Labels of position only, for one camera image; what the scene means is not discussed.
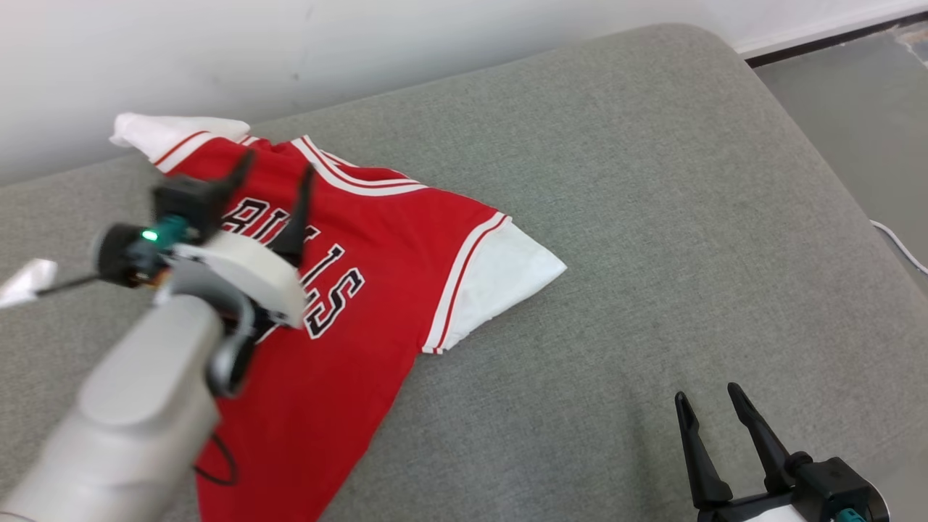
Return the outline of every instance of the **jersey armhole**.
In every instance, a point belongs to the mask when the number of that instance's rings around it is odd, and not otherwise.
[[[125,112],[116,117],[110,141],[120,147],[135,147],[167,174],[215,138],[245,145],[257,140],[248,131],[248,124],[236,120]]]
[[[325,150],[322,150],[322,153],[323,153],[327,158],[329,158],[330,160],[332,160],[335,164],[337,164],[338,166],[341,166],[341,167],[345,167],[345,166],[348,166],[348,167],[357,167],[357,165],[355,165],[354,163],[348,163],[348,162],[346,162],[345,160],[343,160],[342,158],[336,156],[335,154],[332,154],[331,152],[326,152]]]
[[[441,354],[481,324],[536,294],[567,267],[497,212],[461,244],[422,352]]]
[[[238,143],[239,145],[244,145],[245,147],[250,147],[252,144],[257,143],[256,147],[259,149],[270,148],[270,144],[271,144],[270,141],[267,141],[263,137],[252,136],[250,134],[246,134],[245,137],[243,137],[239,141],[236,141],[236,143]]]
[[[335,189],[358,196],[395,196],[428,188],[402,175],[401,178],[376,180],[351,176],[348,171],[357,167],[351,167],[337,156],[324,152],[309,136],[293,139],[290,144],[306,161],[313,164],[319,177]]]

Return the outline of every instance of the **white jersey trim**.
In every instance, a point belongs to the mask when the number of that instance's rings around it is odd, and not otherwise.
[[[191,134],[190,136],[184,138],[173,149],[168,150],[166,154],[158,158],[149,158],[151,162],[158,167],[158,170],[163,173],[169,173],[174,168],[183,162],[190,154],[193,154],[197,149],[203,146],[207,141],[215,139],[217,136],[211,132],[199,131]]]
[[[344,173],[308,136],[298,137],[290,142],[316,167],[319,175],[332,187],[342,189],[360,196],[393,196],[415,190],[427,189],[412,179],[378,179],[368,181]]]
[[[441,354],[493,317],[536,294],[567,267],[497,213],[461,245],[422,351]]]
[[[350,166],[350,167],[357,167],[357,165],[355,165],[354,163],[346,162],[345,160],[343,160],[342,158],[336,156],[335,154],[332,154],[331,152],[325,152],[325,151],[323,150],[322,153],[325,154],[326,156],[328,156],[330,160],[332,160],[333,162],[337,163],[338,165],[348,165],[348,166]]]

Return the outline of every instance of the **gray fabric upholstery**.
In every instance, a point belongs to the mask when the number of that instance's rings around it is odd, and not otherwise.
[[[789,449],[877,480],[928,442],[928,300],[711,34],[621,33],[255,131],[492,204],[569,267],[420,358],[324,520],[691,520],[677,390],[735,494],[763,488],[728,381]],[[133,157],[3,189],[0,273],[84,263],[153,179]],[[0,490],[145,305],[98,285],[0,316]],[[169,519],[195,516],[185,494]]]

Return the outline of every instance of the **jersey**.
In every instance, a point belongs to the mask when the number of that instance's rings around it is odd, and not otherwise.
[[[534,294],[565,266],[497,209],[392,169],[359,167],[309,137],[272,144],[215,119],[117,119],[113,141],[167,175],[252,170],[223,228],[268,243],[316,168],[298,274],[303,329],[261,339],[240,397],[219,399],[216,435],[238,484],[200,480],[205,522],[317,519],[363,456],[417,354],[441,354]],[[213,446],[200,468],[228,474]]]

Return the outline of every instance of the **baseboard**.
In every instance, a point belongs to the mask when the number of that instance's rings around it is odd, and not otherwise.
[[[846,42],[851,42],[857,40],[858,38],[863,38],[864,36],[881,33],[895,27],[906,27],[924,21],[928,21],[928,12],[919,13],[917,15],[912,15],[901,19],[889,20],[883,23],[865,27],[863,29],[851,31],[850,33],[835,34],[834,36],[829,36],[828,38],[823,38],[821,40],[816,40],[814,42],[809,42],[800,46],[787,47],[785,49],[769,54],[748,58],[745,61],[751,68],[762,67],[775,61],[790,59],[792,57],[815,52],[826,47],[838,46]]]
[[[764,38],[743,42],[735,45],[735,51],[742,58],[751,59],[789,47],[801,46],[838,34],[850,33],[886,23],[887,21],[905,18],[924,11],[928,11],[928,0],[903,0],[892,4],[884,4]]]

